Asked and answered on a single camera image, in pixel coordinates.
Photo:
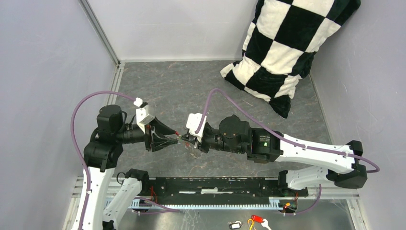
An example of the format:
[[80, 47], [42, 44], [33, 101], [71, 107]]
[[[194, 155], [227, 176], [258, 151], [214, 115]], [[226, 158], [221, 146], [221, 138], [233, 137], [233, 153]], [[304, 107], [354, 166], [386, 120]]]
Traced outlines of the red key tag with keyring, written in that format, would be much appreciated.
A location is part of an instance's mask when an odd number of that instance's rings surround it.
[[[176, 132], [175, 135], [177, 136], [177, 138], [178, 138], [178, 136], [182, 136], [179, 132]], [[184, 138], [184, 141], [182, 141], [182, 142], [183, 142], [185, 148], [188, 149], [188, 148], [190, 147], [190, 140], [189, 140], [189, 138]]]

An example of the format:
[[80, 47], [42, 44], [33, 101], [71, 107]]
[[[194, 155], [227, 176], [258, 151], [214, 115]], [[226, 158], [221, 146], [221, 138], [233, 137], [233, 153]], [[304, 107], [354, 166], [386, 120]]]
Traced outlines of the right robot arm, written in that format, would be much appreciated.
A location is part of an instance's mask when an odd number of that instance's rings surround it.
[[359, 160], [363, 153], [359, 141], [339, 146], [300, 140], [280, 132], [252, 128], [249, 122], [236, 115], [224, 118], [218, 129], [205, 123], [198, 130], [201, 118], [200, 113], [189, 114], [187, 133], [181, 137], [201, 152], [217, 150], [246, 154], [247, 160], [255, 163], [307, 164], [307, 168], [279, 172], [276, 188], [283, 196], [320, 184], [360, 189], [368, 179], [366, 166]]

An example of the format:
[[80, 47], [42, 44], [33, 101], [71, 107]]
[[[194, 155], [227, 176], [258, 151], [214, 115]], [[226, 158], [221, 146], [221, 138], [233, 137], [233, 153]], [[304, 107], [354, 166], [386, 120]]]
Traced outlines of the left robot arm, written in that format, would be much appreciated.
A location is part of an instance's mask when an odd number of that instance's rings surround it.
[[116, 230], [138, 195], [151, 189], [147, 171], [130, 169], [124, 175], [119, 192], [109, 205], [106, 197], [111, 178], [124, 144], [144, 143], [147, 151], [158, 151], [176, 144], [178, 133], [149, 114], [148, 104], [137, 109], [137, 121], [126, 123], [127, 113], [118, 105], [99, 110], [97, 127], [84, 148], [84, 173], [79, 208], [73, 223], [74, 230]]

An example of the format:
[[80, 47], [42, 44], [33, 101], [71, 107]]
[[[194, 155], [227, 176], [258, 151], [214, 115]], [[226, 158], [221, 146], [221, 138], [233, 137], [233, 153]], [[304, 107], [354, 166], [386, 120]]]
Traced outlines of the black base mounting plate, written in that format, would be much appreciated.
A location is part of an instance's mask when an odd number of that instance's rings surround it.
[[283, 187], [265, 177], [150, 178], [139, 194], [161, 205], [264, 205], [270, 197], [307, 197], [307, 189]]

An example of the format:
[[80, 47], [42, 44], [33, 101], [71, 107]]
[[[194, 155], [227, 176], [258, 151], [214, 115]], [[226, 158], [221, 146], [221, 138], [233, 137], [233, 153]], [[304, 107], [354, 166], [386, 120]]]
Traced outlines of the red key tag bottom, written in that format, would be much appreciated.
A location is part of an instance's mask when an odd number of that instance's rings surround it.
[[264, 218], [257, 216], [257, 215], [251, 215], [250, 219], [254, 222], [257, 223], [263, 223], [264, 222]]

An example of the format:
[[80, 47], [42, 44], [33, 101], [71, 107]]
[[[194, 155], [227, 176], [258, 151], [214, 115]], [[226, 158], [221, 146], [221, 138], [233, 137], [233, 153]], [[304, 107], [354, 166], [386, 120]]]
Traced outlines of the yellow carabiner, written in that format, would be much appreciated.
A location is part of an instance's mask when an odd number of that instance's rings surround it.
[[255, 221], [253, 219], [248, 219], [247, 220], [249, 230], [255, 230], [254, 223], [255, 223]]

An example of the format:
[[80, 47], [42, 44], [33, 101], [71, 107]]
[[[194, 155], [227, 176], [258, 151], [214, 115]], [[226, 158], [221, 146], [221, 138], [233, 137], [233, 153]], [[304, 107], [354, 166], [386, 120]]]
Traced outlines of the black white checkered blanket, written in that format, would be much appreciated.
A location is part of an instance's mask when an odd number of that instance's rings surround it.
[[360, 5], [359, 0], [259, 0], [242, 58], [225, 66], [221, 76], [287, 118], [315, 54]]

